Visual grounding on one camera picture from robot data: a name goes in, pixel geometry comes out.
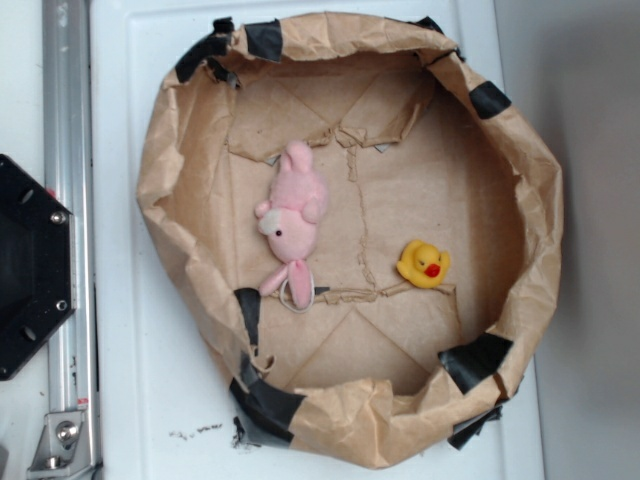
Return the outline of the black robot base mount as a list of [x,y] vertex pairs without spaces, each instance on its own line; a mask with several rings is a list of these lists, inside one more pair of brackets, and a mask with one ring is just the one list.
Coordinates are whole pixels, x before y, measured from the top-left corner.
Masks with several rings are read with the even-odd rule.
[[73,215],[1,156],[1,379],[12,379],[73,313]]

